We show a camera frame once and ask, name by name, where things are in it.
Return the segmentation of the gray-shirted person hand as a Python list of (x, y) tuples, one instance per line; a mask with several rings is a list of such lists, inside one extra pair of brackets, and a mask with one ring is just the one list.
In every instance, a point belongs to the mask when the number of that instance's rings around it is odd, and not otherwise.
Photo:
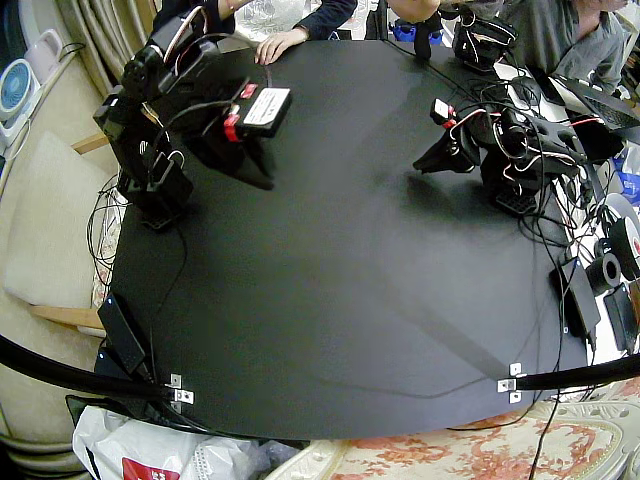
[(429, 19), (439, 8), (440, 0), (388, 0), (389, 8), (402, 20), (420, 23)]

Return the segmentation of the white-shirted person left hand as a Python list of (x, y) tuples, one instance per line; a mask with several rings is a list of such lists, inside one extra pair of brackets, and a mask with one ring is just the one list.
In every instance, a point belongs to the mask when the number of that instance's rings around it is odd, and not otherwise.
[(270, 65), (277, 61), (286, 50), (302, 44), (308, 39), (309, 32), (303, 27), (295, 27), (286, 32), (272, 34), (258, 44), (254, 61), (259, 65)]

